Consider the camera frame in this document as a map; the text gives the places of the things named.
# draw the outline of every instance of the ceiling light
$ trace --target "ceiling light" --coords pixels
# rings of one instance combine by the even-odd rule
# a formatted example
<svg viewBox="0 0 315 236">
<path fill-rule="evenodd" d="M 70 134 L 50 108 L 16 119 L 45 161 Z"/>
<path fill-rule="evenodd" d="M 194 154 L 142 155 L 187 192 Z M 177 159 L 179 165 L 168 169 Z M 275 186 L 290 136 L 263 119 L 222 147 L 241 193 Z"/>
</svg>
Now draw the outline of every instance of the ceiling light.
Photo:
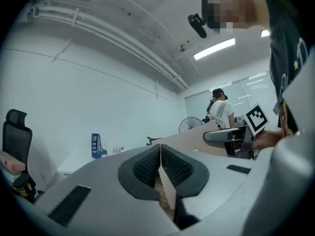
<svg viewBox="0 0 315 236">
<path fill-rule="evenodd" d="M 254 83 L 257 83 L 257 82 L 261 82 L 261 81 L 263 81 L 263 80 L 264 80 L 264 79 L 259 80 L 259 81 L 250 82 L 250 83 L 247 83 L 246 85 L 248 86 L 248 85 L 251 85 L 251 84 L 254 84 Z"/>
<path fill-rule="evenodd" d="M 262 30 L 261 31 L 261 37 L 266 37 L 266 36 L 269 36 L 270 35 L 270 32 L 268 30 Z"/>
<path fill-rule="evenodd" d="M 267 72 L 265 72 L 265 73 L 257 73 L 256 75 L 251 76 L 251 77 L 249 77 L 248 79 L 251 80 L 251 79 L 254 79 L 254 78 L 258 78 L 258 77 L 260 77 L 260 76 L 264 76 L 264 75 L 266 75 L 266 74 L 267 74 Z"/>
<path fill-rule="evenodd" d="M 217 86 L 215 88 L 210 88 L 209 91 L 213 91 L 214 89 L 221 89 L 221 88 L 224 88 L 224 87 L 227 87 L 227 86 L 230 86 L 230 85 L 232 85 L 232 82 L 229 82 L 229 83 L 227 83 L 225 85 Z"/>
<path fill-rule="evenodd" d="M 243 102 L 241 102 L 241 103 L 237 103 L 237 104 L 234 104 L 234 106 L 236 106 L 236 105 L 240 105 L 240 104 L 243 104 Z"/>
<path fill-rule="evenodd" d="M 232 39 L 224 41 L 220 44 L 211 46 L 211 47 L 207 48 L 206 50 L 203 50 L 203 51 L 195 54 L 194 58 L 195 58 L 195 60 L 201 59 L 201 58 L 203 58 L 203 57 L 205 57 L 211 53 L 217 52 L 219 50 L 222 50 L 222 49 L 229 47 L 229 46 L 232 46 L 232 45 L 235 45 L 235 38 L 232 38 Z"/>
<path fill-rule="evenodd" d="M 242 96 L 242 97 L 239 97 L 239 99 L 242 99 L 242 98 L 247 97 L 247 96 L 250 96 L 250 94 Z"/>
</svg>

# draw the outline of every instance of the ceiling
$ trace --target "ceiling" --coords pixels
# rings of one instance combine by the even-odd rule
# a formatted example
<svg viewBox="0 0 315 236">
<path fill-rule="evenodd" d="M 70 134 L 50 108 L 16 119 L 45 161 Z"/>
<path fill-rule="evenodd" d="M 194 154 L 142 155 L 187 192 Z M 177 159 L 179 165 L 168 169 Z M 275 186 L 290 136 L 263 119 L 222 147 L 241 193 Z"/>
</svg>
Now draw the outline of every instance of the ceiling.
<svg viewBox="0 0 315 236">
<path fill-rule="evenodd" d="M 60 7 L 79 8 L 128 33 L 158 55 L 189 86 L 269 55 L 269 38 L 260 37 L 260 28 L 237 30 L 233 34 L 216 34 L 206 29 L 208 37 L 200 38 L 187 17 L 201 14 L 201 0 L 50 1 Z M 194 60 L 198 51 L 233 37 L 235 46 Z M 180 45 L 185 45 L 186 51 L 180 52 Z"/>
</svg>

